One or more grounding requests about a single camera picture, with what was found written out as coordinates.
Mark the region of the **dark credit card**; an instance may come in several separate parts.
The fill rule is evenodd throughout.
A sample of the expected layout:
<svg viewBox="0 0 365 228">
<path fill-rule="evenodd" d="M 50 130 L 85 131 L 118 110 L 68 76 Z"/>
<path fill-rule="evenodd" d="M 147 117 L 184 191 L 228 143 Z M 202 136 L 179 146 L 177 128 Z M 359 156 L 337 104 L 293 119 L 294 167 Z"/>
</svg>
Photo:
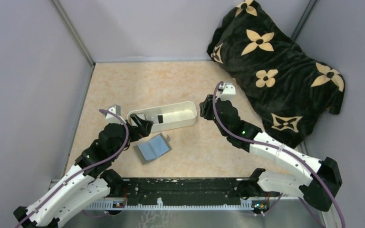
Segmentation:
<svg viewBox="0 0 365 228">
<path fill-rule="evenodd" d="M 158 115 L 157 116 L 157 121 L 158 121 L 158 124 L 162 124 L 163 123 L 163 115 Z"/>
</svg>

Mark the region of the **white plastic tray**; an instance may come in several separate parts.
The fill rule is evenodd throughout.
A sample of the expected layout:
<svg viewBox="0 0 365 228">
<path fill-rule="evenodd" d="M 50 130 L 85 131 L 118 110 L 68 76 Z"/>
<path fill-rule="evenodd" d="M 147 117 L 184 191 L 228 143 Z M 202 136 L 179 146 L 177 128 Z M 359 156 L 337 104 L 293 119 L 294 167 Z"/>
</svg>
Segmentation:
<svg viewBox="0 0 365 228">
<path fill-rule="evenodd" d="M 153 121 L 154 124 L 152 126 L 151 133 L 155 133 L 194 125 L 197 118 L 197 109 L 193 102 L 185 101 L 152 108 L 133 110 L 128 113 L 127 119 L 130 123 L 135 125 L 130 118 L 131 114 L 137 114 L 144 120 Z M 158 115 L 163 115 L 162 124 L 158 124 Z"/>
</svg>

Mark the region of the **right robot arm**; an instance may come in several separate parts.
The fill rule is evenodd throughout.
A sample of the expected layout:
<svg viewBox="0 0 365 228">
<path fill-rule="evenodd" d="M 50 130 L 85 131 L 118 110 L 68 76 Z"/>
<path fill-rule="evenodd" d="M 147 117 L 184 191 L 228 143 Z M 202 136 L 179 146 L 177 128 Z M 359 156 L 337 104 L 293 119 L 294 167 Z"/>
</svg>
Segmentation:
<svg viewBox="0 0 365 228">
<path fill-rule="evenodd" d="M 251 194 L 279 192 L 293 195 L 320 211 L 337 207 L 335 197 L 342 186 L 337 162 L 307 156 L 272 138 L 257 126 L 242 120 L 230 101 L 207 95 L 199 104 L 200 116 L 213 121 L 232 146 L 270 160 L 287 173 L 257 168 L 246 181 Z"/>
</svg>

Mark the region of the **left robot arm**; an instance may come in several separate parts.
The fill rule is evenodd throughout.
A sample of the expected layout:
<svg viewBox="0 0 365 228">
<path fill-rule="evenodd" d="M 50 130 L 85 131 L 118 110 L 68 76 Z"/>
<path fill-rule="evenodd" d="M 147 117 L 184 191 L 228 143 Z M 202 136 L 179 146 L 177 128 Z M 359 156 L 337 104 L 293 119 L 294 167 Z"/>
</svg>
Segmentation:
<svg viewBox="0 0 365 228">
<path fill-rule="evenodd" d="M 75 164 L 43 197 L 13 212 L 18 228 L 61 228 L 73 216 L 100 198 L 123 194 L 123 179 L 110 168 L 131 142 L 149 136 L 153 121 L 136 114 L 130 124 L 120 116 L 109 123 L 91 145 L 75 160 Z"/>
</svg>

